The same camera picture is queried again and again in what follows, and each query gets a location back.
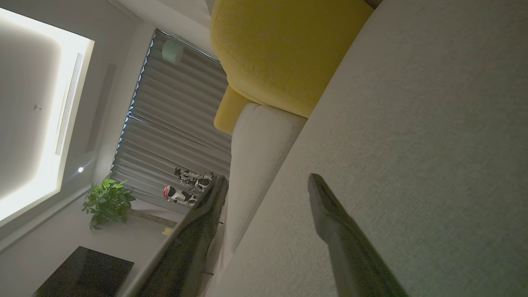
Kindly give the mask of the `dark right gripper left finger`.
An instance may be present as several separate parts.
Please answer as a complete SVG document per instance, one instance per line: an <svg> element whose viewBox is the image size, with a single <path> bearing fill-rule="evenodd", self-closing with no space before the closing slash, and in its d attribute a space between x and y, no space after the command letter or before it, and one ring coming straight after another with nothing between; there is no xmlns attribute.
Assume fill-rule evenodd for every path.
<svg viewBox="0 0 528 297"><path fill-rule="evenodd" d="M207 254L217 234L228 179L213 179L136 278L138 297L196 297L206 271Z"/></svg>

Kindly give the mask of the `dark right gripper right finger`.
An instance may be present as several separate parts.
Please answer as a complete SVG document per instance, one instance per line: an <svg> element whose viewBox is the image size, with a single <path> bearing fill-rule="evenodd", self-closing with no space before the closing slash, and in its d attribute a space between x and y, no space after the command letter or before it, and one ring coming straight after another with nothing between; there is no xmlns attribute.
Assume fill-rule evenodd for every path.
<svg viewBox="0 0 528 297"><path fill-rule="evenodd" d="M325 180L311 173L311 212L319 237L328 245L340 297L405 297L407 293Z"/></svg>

